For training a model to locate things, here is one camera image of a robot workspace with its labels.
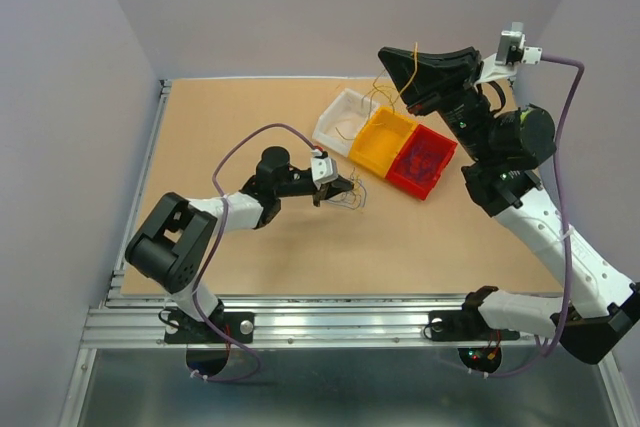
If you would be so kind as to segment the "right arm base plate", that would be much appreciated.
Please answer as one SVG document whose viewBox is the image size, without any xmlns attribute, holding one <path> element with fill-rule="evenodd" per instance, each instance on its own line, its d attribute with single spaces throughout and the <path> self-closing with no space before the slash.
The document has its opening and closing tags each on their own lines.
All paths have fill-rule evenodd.
<svg viewBox="0 0 640 427">
<path fill-rule="evenodd" d="M 520 333 L 508 329 L 490 328 L 478 313 L 464 310 L 431 311 L 423 335 L 434 342 L 462 342 L 496 340 L 514 341 Z"/>
</svg>

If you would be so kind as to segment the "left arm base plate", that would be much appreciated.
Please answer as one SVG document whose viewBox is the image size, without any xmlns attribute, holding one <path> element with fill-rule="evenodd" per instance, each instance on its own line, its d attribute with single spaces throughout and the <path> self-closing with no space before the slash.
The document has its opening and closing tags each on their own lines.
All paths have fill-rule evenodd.
<svg viewBox="0 0 640 427">
<path fill-rule="evenodd" d="M 225 342 L 206 323 L 197 321 L 181 310 L 162 309 L 158 319 L 165 327 L 164 342 L 170 345 L 222 344 Z M 221 318 L 213 316 L 217 328 L 243 344 L 253 342 L 255 315 L 249 311 L 225 312 Z"/>
</svg>

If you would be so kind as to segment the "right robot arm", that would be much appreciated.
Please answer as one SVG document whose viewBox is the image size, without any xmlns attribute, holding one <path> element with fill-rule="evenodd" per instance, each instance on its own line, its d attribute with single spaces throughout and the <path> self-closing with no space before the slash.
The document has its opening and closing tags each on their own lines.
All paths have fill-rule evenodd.
<svg viewBox="0 0 640 427">
<path fill-rule="evenodd" d="M 555 160 L 564 124 L 543 108 L 493 108 L 485 86 L 522 65 L 549 60 L 538 47 L 483 57 L 468 47 L 445 54 L 384 47 L 379 60 L 415 116 L 437 113 L 471 158 L 462 168 L 471 200 L 513 233 L 563 286 L 559 297 L 513 294 L 495 286 L 469 293 L 456 310 L 435 312 L 424 328 L 434 342 L 474 342 L 526 333 L 599 363 L 639 319 L 639 285 L 610 265 L 570 224 L 537 168 Z"/>
</svg>

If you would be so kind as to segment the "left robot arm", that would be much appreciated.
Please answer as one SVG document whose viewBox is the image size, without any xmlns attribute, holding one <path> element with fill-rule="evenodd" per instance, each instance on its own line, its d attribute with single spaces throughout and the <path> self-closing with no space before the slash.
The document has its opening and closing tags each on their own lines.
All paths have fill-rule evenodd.
<svg viewBox="0 0 640 427">
<path fill-rule="evenodd" d="M 209 244 L 220 244 L 220 234 L 267 226 L 283 198 L 309 196 L 318 207 L 353 189 L 321 149 L 312 151 L 310 167 L 301 170 L 291 164 L 288 150 L 268 147 L 236 193 L 209 199 L 164 194 L 129 241 L 125 260 L 163 288 L 187 317 L 191 333 L 210 341 L 222 331 L 224 305 L 197 280 Z"/>
</svg>

